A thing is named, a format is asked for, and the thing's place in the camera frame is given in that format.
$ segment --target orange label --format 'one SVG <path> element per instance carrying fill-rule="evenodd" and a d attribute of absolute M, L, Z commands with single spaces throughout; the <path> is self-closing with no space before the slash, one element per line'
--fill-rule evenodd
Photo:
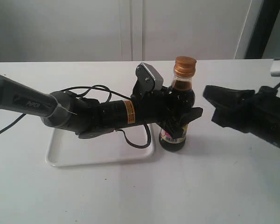
<path fill-rule="evenodd" d="M 135 115 L 135 109 L 134 105 L 131 102 L 131 100 L 125 100 L 123 101 L 126 105 L 126 113 L 127 113 L 127 123 L 133 124 L 136 122 L 136 115 Z"/>

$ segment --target bottle cap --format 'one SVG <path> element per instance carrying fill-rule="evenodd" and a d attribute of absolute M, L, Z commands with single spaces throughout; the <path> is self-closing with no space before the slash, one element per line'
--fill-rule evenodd
<path fill-rule="evenodd" d="M 178 56 L 175 60 L 174 73 L 180 77 L 191 78 L 195 74 L 195 65 L 194 58 Z"/>

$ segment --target dark liquid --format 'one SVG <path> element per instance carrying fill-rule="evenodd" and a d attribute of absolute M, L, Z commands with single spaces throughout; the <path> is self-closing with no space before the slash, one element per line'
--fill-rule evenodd
<path fill-rule="evenodd" d="M 166 103 L 168 109 L 172 112 L 172 116 L 179 118 L 182 114 L 189 112 L 195 101 L 195 94 L 191 90 L 191 83 L 175 81 L 174 87 L 168 87 L 166 93 Z M 169 143 L 159 134 L 159 142 L 161 146 L 170 151 L 176 152 L 185 145 L 185 140 L 180 143 Z"/>

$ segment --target table surface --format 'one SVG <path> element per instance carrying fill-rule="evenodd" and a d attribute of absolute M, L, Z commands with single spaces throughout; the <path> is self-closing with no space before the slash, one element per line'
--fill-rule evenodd
<path fill-rule="evenodd" d="M 174 62 L 148 62 L 170 85 Z M 0 74 L 50 93 L 104 84 L 130 95 L 139 62 L 0 63 Z M 205 85 L 232 89 L 274 86 L 271 60 L 198 61 L 196 106 L 183 150 L 170 153 L 157 140 L 143 161 L 55 168 L 46 164 L 51 129 L 26 116 L 0 135 L 0 224 L 280 224 L 280 149 L 211 122 Z M 18 113 L 0 110 L 0 129 Z"/>

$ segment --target brown glass bottle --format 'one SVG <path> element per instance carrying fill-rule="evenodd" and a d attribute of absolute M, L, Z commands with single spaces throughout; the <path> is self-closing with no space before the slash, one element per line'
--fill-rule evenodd
<path fill-rule="evenodd" d="M 176 58 L 174 66 L 174 78 L 166 93 L 166 103 L 168 109 L 175 116 L 189 111 L 193 107 L 195 95 L 192 91 L 192 77 L 195 73 L 196 60 L 191 57 L 180 56 Z M 165 130 L 161 129 L 159 142 L 162 147 L 170 152 L 180 150 L 186 141 L 188 125 L 183 127 L 183 136 L 173 139 Z"/>

